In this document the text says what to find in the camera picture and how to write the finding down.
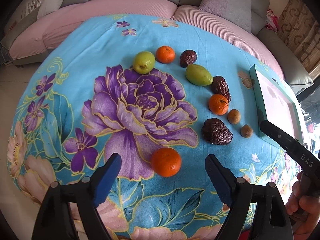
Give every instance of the hand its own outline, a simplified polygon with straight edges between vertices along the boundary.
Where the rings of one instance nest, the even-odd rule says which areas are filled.
[[[302,172],[297,175],[300,180]],[[298,200],[297,196],[301,194],[300,181],[297,181],[292,186],[292,193],[285,205],[289,215],[296,212],[299,206],[309,213],[306,222],[304,222],[295,232],[295,234],[311,233],[315,229],[320,219],[320,199],[310,196],[302,196]]]

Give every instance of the pink sofa cover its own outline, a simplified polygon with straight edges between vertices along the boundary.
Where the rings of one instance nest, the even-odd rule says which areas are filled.
[[[246,32],[232,22],[214,14],[200,11],[198,7],[190,5],[180,6],[175,12],[174,17],[177,21],[204,29],[243,49],[265,63],[280,78],[284,79],[284,74],[279,63],[266,46],[253,34]]]
[[[47,51],[43,42],[43,34],[50,24],[57,18],[64,18],[64,15],[79,4],[73,4],[59,9],[56,12],[48,14],[21,33],[13,42],[9,54],[13,59],[25,58]]]
[[[54,49],[81,23],[95,16],[143,14],[170,19],[177,6],[167,0],[92,0],[73,8],[65,17],[57,17],[43,34],[47,48]]]

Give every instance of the metal screw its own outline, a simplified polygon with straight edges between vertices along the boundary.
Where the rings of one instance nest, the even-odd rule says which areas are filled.
[[[245,179],[242,177],[237,178],[237,182],[244,184],[245,183]]]
[[[87,182],[90,181],[90,177],[88,177],[88,176],[83,177],[83,178],[81,179],[81,181],[82,181],[83,183],[87,183]]]
[[[270,181],[268,184],[269,184],[270,187],[276,187],[277,186],[273,181]]]
[[[50,184],[50,187],[57,187],[58,186],[58,182],[54,181]]]

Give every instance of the blue floral tablecloth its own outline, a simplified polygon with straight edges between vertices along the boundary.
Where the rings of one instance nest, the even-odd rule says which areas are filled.
[[[130,68],[138,52],[155,53],[163,45],[175,50],[173,63],[156,62],[146,75]],[[229,85],[229,109],[242,115],[238,125],[218,117],[234,135],[229,145],[202,139],[204,121],[217,116],[207,107],[210,89],[188,82],[179,66],[186,49],[196,51],[196,63]],[[117,152],[119,177],[98,207],[114,239],[213,239],[228,207],[205,172],[208,154],[250,183],[274,181],[284,199],[299,171],[284,152],[257,136],[248,72],[253,64],[282,82],[255,57],[191,25],[141,15],[91,18],[42,63],[19,102],[8,144],[13,182],[41,203],[51,182],[75,183]],[[249,139],[239,133],[244,124],[254,130]],[[182,157],[173,177],[160,177],[150,167],[152,153],[161,147],[173,147]],[[71,210],[83,231],[75,204]],[[246,227],[254,210],[252,204]]]

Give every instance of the sofa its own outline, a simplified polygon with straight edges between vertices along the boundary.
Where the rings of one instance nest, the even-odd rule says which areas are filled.
[[[266,29],[269,0],[251,0],[252,33],[198,9],[201,0],[63,0],[59,10],[37,20],[38,9],[23,18],[2,40],[15,65],[42,62],[90,17],[143,14],[174,19],[207,30],[271,67],[298,94],[313,84],[297,57]]]

